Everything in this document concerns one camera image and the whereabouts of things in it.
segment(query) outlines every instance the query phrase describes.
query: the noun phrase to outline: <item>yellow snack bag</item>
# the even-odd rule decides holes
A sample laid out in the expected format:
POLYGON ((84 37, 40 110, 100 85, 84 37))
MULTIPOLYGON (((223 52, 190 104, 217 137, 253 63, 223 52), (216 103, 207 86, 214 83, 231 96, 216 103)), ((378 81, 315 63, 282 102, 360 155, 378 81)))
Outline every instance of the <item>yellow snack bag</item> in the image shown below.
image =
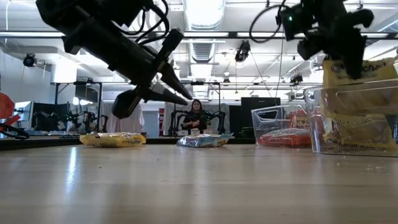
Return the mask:
POLYGON ((80 136, 80 142, 94 147, 133 147, 145 144, 146 139, 136 133, 96 133, 80 136))
POLYGON ((348 76, 342 61, 323 61, 323 86, 326 89, 322 91, 321 111, 327 124, 323 135, 326 143, 364 149, 397 148, 380 108, 384 108, 383 113, 398 113, 398 107, 385 109, 386 105, 395 102, 398 106, 398 88, 385 90, 385 82, 351 85, 398 78, 395 61, 396 58, 364 61, 363 78, 357 80, 348 76))

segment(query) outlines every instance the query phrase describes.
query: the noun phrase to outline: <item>blue snack bag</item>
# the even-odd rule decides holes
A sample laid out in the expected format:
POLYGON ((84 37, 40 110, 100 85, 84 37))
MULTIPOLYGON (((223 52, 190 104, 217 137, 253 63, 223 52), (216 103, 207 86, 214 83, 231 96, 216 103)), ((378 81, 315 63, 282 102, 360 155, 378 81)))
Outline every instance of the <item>blue snack bag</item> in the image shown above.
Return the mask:
POLYGON ((185 136, 178 140, 178 146, 187 147, 221 147, 224 146, 233 134, 199 134, 185 136))

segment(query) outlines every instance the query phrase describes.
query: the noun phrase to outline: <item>woman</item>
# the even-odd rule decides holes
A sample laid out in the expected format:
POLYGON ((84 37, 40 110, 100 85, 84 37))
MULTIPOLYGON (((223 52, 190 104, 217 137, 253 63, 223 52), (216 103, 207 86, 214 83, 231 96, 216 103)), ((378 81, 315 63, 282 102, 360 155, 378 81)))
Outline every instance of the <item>woman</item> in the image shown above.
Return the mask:
POLYGON ((183 128, 188 130, 188 134, 191 134, 191 129, 198 128, 200 134, 203 134, 203 130, 207 128, 206 121, 203 120, 204 110, 201 107, 199 100, 192 102, 192 108, 189 113, 185 116, 183 121, 183 128))

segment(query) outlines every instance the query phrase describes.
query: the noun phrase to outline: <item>transparent box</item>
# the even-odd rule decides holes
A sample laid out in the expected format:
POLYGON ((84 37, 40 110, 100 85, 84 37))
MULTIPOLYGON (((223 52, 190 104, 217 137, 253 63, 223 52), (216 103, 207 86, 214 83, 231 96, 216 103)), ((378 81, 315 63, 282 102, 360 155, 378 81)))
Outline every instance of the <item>transparent box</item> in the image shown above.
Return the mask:
POLYGON ((252 110, 258 145, 310 147, 308 116, 301 105, 282 105, 252 110))
POLYGON ((398 156, 398 80, 304 91, 313 152, 398 156))

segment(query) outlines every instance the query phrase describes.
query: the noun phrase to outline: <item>table surface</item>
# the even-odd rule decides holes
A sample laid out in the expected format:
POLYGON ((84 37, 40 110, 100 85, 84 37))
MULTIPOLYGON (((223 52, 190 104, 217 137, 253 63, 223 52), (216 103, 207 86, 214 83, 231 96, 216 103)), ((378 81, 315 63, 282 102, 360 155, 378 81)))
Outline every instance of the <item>table surface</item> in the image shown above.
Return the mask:
POLYGON ((2 224, 398 223, 398 159, 172 145, 0 152, 2 224))

